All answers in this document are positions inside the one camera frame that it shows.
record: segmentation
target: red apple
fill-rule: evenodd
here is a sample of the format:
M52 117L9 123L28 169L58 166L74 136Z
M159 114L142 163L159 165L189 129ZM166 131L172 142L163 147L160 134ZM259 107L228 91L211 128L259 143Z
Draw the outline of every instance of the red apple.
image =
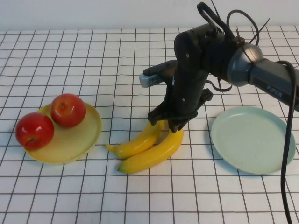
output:
M17 141L28 150L37 150L46 146L53 136L53 122L47 115L38 112L25 115L15 127Z
M50 114L58 125L74 127L83 121L86 115L86 106L80 97L65 93L52 101Z

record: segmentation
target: black cable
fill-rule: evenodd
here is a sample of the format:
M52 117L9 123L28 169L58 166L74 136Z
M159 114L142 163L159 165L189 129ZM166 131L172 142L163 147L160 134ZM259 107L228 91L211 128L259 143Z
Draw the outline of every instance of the black cable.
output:
M261 30L258 30L258 27L257 27L256 23L253 21L253 19L248 14L246 14L245 12L243 12L241 10L232 10L231 12L229 12L229 14L227 16L227 23L225 24L220 19L218 12L216 11L217 12L217 15L216 15L205 3L203 3L203 2L199 3L197 5L197 9L198 9L199 13L201 14L201 16L212 26L213 30L216 29L216 26L211 21L211 19L205 14L205 12L223 29L223 31L225 32L226 39L227 39L227 36L228 36L228 38L235 37L233 32L231 31L231 29L229 28L230 16L233 13L240 13L240 14L246 16L252 22L252 24L256 30L256 35L252 38L252 40L249 43L251 43L256 37L256 46L258 45L259 40L260 40L259 33L261 32L261 30L264 28L264 26L269 21L269 20L267 20L266 23L261 28ZM242 46L241 46L241 48L242 48L243 52L245 53L245 55L247 56L247 58L252 63L252 60L248 57L248 55L246 54L246 52L244 51ZM291 133L292 133L292 120L293 120L293 114L294 114L294 107L295 107L295 103L296 103L297 80L296 80L295 68L291 63L289 63L287 61L278 61L277 63L284 64L286 66L286 69L288 70L288 74L291 79L291 85L292 85L292 101L289 106L288 120L287 120L286 130L285 130L285 144L284 144L284 151L283 151L283 158L282 158L282 165L281 165L281 174L280 174L280 188L281 188L281 196L282 196L282 201L283 201L284 210L285 210L285 216L286 216L288 224L292 224L292 219L291 219L289 206L288 206L288 202L287 202L287 197L286 197L286 192L285 192L285 174L286 174L286 166L287 166L287 161L288 161L289 146L290 146L290 139L291 139ZM214 89L216 89L218 91L226 91L226 90L221 89L219 79L218 79L218 82L219 82L220 88L215 87L215 85L211 81L209 81L209 80L206 81L206 83L210 83Z
M214 32L217 31L217 28L213 23L213 21L216 22L223 29L225 33L225 38L233 39L235 37L234 33L225 24L225 22L223 22L206 3L204 2L199 3L197 5L197 10L200 13L200 15L210 24Z
M213 86L213 88L216 90L216 91L219 91L219 92L228 92L232 89L233 85L231 85L230 87L226 88L226 89L222 89L221 88L221 85L220 85L220 79L218 79L218 83L219 83L219 88L217 88L214 83L210 80L207 80L206 83L209 83Z
M286 69L289 72L289 76L290 76L291 84L292 84L292 102L289 107L288 121L286 123L285 147L284 147L284 153L283 153L282 165L281 165L281 174L280 174L280 188L281 188L282 201L283 201L284 209L285 209L285 216L288 221L288 224L292 224L292 219L290 216L288 201L287 201L286 192L285 192L285 173L286 173L286 166L287 166L287 160L288 160L288 154L289 154L294 107L295 107L295 102L296 102L297 80L296 80L295 68L293 67L293 65L291 63L289 63L287 61L278 61L277 63L286 65Z
M253 19L245 12L243 12L242 10L239 10L239 9L235 9L235 10L232 10L228 13L228 16L226 18L226 25L229 27L229 19L230 19L230 16L233 14L233 13L240 13L242 15L244 15L247 19L250 20L250 22L252 23L252 25L254 26L254 28L256 29L256 46L258 45L259 41L260 41L260 35L259 35L259 30L258 30L258 27L256 25L256 23L253 21Z

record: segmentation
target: white grid tablecloth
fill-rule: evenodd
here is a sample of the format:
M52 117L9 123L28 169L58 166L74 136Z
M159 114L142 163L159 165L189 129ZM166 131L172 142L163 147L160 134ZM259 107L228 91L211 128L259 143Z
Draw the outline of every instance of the white grid tablecloth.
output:
M238 27L250 40L252 27ZM228 165L210 130L217 115L241 105L286 121L288 106L254 86L215 94L185 127L168 160L134 175L104 144L132 139L159 105L166 87L142 88L138 75L175 59L173 40L187 28L51 30L0 33L0 223L4 224L285 224L279 172L255 176ZM299 27L267 26L259 46L270 60L298 65ZM217 79L208 77L214 83ZM223 88L229 84L222 82ZM46 165L25 154L14 136L23 115L74 93L102 117L96 146L78 161ZM293 134L299 142L299 115ZM287 168L288 202L299 223L299 154Z

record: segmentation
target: yellow banana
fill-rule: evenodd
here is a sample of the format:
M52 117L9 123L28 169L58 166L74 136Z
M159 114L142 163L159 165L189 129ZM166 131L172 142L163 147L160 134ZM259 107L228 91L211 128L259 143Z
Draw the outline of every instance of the yellow banana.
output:
M118 146L105 145L109 152L114 153L120 159L126 159L151 148L160 136L164 127L164 121L158 121L155 125L147 123L143 131L131 141Z
M184 131L172 133L169 130L168 136L158 145L134 155L125 160L118 171L122 173L136 173L155 166L171 157L182 144Z

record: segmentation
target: plate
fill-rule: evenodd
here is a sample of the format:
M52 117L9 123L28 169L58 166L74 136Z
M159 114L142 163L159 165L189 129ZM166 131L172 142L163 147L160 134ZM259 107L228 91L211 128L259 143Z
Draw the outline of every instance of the plate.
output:
M88 153L100 137L102 122L97 110L87 103L85 105L85 118L72 128L63 128L53 122L50 116L50 104L39 109L38 112L46 114L52 120L54 136L43 148L26 152L33 159L48 164L69 163Z
M211 137L215 149L232 166L263 175L281 169L286 124L264 109L241 106L226 110L214 121ZM296 143L291 134L288 164Z

